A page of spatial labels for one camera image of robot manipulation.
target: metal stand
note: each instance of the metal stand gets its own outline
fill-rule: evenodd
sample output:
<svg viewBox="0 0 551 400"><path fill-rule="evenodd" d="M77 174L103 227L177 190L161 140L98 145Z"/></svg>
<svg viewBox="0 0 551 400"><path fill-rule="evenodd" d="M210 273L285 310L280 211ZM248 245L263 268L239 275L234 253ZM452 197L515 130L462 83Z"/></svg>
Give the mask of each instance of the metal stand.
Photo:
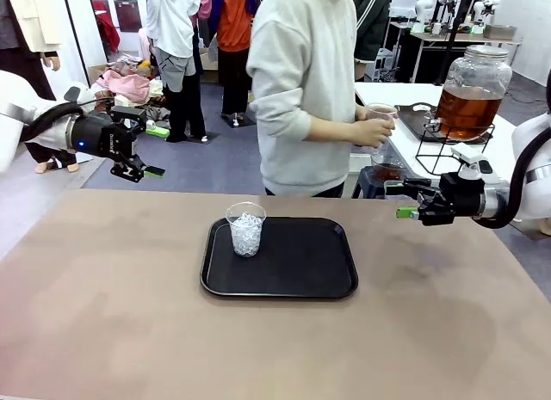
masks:
<svg viewBox="0 0 551 400"><path fill-rule="evenodd" d="M490 140L492 139L493 131L495 130L495 128L496 128L496 126L494 124L491 124L488 127L486 127L486 126L471 126L471 127L455 126L455 127L450 127L448 129L448 131L446 132L446 134L444 135L441 132L441 130L442 130L442 125L441 124L426 125L424 127L423 137L421 138L421 141L419 143L419 148L417 150L417 154L415 155L415 158L421 164L421 166L423 167L423 169L426 172L428 172L429 174L434 175L434 176L441 176L442 175L442 174L436 173L436 167L437 167L438 162L440 161L440 159L442 157L450 157L450 158L455 159L458 163L457 170L459 170L459 168L461 167L461 163L460 163L459 159L457 157L455 157L454 155L443 154L443 150L444 150L445 145L457 145L461 142L460 140L452 139L449 135L453 134L454 132L458 132L458 131L459 132L460 131L472 132L473 129L480 129L481 132L486 131L486 133L484 133L482 136L479 136L479 139L486 140L486 142L483 145L473 145L473 147L482 146L481 153L484 153L484 151L486 150L486 147L488 146L488 142L490 142ZM421 153L421 150L423 149L423 144L426 144L426 143L434 144L434 142L429 142L429 141L426 140L427 139L427 133L429 135L431 135L433 138L437 138L437 139L442 140L442 142L441 142L442 146L440 147L440 151L438 152L437 155L435 155L435 154L422 154ZM423 158L423 157L435 157L436 158L436 161L434 162L434 166L432 167L432 170L429 170L429 168L427 168L427 166L425 166L425 164L421 160L421 158Z"/></svg>

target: person in white sweater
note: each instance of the person in white sweater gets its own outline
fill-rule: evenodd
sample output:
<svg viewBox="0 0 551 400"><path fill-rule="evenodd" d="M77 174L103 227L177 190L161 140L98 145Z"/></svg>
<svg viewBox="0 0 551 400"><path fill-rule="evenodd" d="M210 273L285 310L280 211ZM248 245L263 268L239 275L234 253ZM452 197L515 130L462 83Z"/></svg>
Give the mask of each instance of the person in white sweater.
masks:
<svg viewBox="0 0 551 400"><path fill-rule="evenodd" d="M267 194L340 197L352 144L378 147L392 121L355 102L352 0L264 0L255 17L252 77Z"/></svg>

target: black wire rack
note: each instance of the black wire rack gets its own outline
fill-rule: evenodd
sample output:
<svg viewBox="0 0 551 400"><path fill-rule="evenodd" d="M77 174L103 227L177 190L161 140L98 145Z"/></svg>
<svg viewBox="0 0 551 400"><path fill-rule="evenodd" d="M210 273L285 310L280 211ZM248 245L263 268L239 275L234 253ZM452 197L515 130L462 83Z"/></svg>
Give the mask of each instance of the black wire rack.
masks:
<svg viewBox="0 0 551 400"><path fill-rule="evenodd" d="M447 130L442 132L442 124L436 123L436 124L427 124L424 126L424 132L423 137L421 138L421 141L419 142L419 148L417 150L417 154L415 155L415 158L419 162L419 164L423 167L423 169L428 172L431 175L434 176L441 176L442 174L438 174L436 172L436 167L438 166L438 162L443 157L450 157L457 161L458 163L458 170L461 167L461 162L458 157L456 157L453 154L444 154L443 150L446 145L457 145L460 142L465 142L461 140L454 139L453 137L450 137L450 135L455 135L456 132L468 132L468 133L478 133L475 132L478 130L481 134L479 136L479 139L484 141L484 143L479 145L472 145L475 149L481 149L480 153L484 153L486 150L486 147L488 146L488 143L493 137L493 131L495 131L496 126L494 124L491 124L490 126L470 126L470 127L461 127L461 126L452 126L447 127ZM427 136L430 135L432 138L436 138L439 140L439 142L434 141L428 141ZM434 144L441 144L440 151L438 154L423 154L421 153L421 150L423 149L423 144L430 144L431 147L434 146ZM430 167L427 167L425 163L423 163L422 158L426 157L434 157L436 161L434 162L434 166L432 166L432 170L430 170Z"/></svg>

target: gray shorts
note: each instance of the gray shorts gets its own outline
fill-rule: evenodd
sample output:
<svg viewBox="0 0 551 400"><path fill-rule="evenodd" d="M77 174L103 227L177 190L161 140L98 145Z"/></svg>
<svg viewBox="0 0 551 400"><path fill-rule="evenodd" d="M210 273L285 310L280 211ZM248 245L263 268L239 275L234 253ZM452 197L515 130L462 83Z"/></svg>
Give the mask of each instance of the gray shorts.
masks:
<svg viewBox="0 0 551 400"><path fill-rule="evenodd" d="M163 86L168 86L173 92L182 91L184 76L193 76L196 73L193 56L178 58L157 47L156 57Z"/></svg>

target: cup of ice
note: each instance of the cup of ice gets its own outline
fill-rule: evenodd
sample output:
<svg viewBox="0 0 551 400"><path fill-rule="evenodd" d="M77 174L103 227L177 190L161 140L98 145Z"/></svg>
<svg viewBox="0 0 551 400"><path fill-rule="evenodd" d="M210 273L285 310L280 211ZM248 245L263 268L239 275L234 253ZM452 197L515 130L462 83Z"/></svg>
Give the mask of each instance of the cup of ice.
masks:
<svg viewBox="0 0 551 400"><path fill-rule="evenodd" d="M262 224L266 211L252 202L239 202L226 212L226 219L232 229L233 250L237 255L250 257L258 252Z"/></svg>

